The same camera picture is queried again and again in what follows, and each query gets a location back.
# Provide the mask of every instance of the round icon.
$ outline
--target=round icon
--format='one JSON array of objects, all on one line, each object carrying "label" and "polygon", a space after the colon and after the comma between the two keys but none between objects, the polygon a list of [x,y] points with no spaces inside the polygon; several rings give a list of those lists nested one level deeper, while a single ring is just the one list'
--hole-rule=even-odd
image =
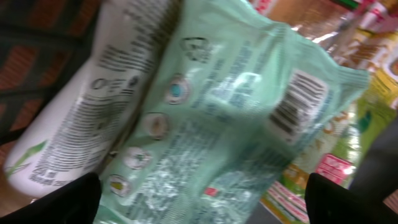
[{"label": "round icon", "polygon": [[149,113],[143,121],[145,131],[155,140],[163,139],[169,130],[167,116],[163,113]]},{"label": "round icon", "polygon": [[187,81],[181,76],[177,75],[170,82],[170,85],[166,91],[165,100],[166,102],[176,105],[185,102],[189,95],[189,86]]},{"label": "round icon", "polygon": [[130,184],[124,177],[114,174],[109,177],[109,182],[111,191],[116,195],[125,197],[130,193]]},{"label": "round icon", "polygon": [[123,156],[123,162],[126,166],[132,169],[142,169],[152,159],[152,156],[148,152],[138,148],[138,147],[130,147],[126,150],[126,153]]}]

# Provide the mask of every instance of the barcode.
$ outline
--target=barcode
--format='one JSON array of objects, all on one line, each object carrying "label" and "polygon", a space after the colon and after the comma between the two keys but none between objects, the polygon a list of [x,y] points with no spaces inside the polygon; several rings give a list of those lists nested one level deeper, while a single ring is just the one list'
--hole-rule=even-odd
[{"label": "barcode", "polygon": [[327,93],[324,81],[294,70],[284,99],[269,117],[270,130],[294,144],[318,116]]}]

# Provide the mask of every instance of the light green plastic package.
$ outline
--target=light green plastic package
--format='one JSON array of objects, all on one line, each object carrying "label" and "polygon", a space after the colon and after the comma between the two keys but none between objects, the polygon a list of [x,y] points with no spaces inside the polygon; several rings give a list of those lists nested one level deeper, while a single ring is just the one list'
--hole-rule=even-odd
[{"label": "light green plastic package", "polygon": [[95,222],[244,223],[368,78],[246,0],[186,0]]}]

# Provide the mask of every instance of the teal packet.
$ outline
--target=teal packet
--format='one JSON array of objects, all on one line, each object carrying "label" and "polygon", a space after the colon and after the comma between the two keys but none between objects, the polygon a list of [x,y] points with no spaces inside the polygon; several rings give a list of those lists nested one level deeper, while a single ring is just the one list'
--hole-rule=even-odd
[{"label": "teal packet", "polygon": [[368,81],[246,0],[186,0],[95,223],[244,223]]}]

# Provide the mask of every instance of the leaf illustration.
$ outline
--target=leaf illustration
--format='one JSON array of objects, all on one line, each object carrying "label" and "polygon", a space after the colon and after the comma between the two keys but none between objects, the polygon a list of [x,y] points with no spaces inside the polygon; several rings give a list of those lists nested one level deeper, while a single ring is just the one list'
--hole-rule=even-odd
[{"label": "leaf illustration", "polygon": [[25,160],[40,152],[43,149],[45,142],[46,141],[29,148],[25,154],[23,154],[21,158],[19,158],[18,161],[6,172],[6,177],[9,178],[17,170],[17,168],[20,167],[23,162],[25,162]]}]

